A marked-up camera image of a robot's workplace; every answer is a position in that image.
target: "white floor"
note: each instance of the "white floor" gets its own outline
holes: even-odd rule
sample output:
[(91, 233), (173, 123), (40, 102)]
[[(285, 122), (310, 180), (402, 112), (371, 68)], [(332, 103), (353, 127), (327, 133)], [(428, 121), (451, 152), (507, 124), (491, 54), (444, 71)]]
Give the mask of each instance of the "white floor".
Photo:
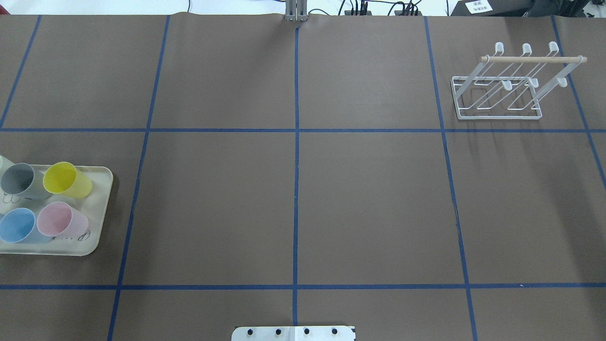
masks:
[[(11, 14), (52, 14), (52, 15), (164, 15), (186, 12), (188, 0), (0, 0)], [(308, 0), (308, 10), (320, 8), (328, 14), (336, 15), (341, 0)], [(450, 11), (456, 0), (450, 0)], [(419, 9), (423, 15), (445, 16), (446, 0), (422, 0)], [(343, 10), (351, 8), (349, 0)], [(386, 15), (391, 4), (371, 2), (368, 10), (373, 15)], [(191, 0), (190, 12), (198, 14), (265, 14), (284, 13), (285, 5), (277, 0)], [(604, 17), (604, 6), (587, 5), (585, 12)]]

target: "blue cup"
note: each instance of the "blue cup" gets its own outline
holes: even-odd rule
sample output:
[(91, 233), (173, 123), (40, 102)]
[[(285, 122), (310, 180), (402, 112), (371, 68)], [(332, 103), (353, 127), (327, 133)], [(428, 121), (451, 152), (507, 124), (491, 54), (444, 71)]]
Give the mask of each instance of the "blue cup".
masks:
[(0, 220), (0, 239), (6, 243), (44, 244), (52, 237), (38, 231), (32, 210), (16, 208)]

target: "gray cup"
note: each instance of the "gray cup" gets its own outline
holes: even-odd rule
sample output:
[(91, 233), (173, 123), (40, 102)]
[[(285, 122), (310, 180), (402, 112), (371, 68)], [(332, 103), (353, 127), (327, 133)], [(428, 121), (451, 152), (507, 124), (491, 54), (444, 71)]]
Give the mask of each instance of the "gray cup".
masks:
[(51, 194), (44, 189), (44, 174), (27, 163), (10, 166), (2, 175), (0, 186), (7, 194), (28, 199), (46, 199)]

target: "metal bracket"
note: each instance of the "metal bracket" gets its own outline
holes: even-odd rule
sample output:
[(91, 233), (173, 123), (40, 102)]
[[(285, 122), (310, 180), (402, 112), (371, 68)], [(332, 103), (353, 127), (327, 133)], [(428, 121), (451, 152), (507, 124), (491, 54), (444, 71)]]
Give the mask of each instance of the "metal bracket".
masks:
[(286, 0), (286, 21), (307, 21), (307, 0)]
[(354, 326), (239, 327), (231, 341), (356, 341)]

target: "yellow cup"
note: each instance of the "yellow cup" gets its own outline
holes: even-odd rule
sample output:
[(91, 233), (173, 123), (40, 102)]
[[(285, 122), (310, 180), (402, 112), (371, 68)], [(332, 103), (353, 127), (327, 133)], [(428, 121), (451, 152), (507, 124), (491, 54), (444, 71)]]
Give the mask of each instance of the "yellow cup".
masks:
[(93, 190), (93, 182), (69, 162), (50, 166), (42, 179), (44, 189), (52, 194), (82, 199)]

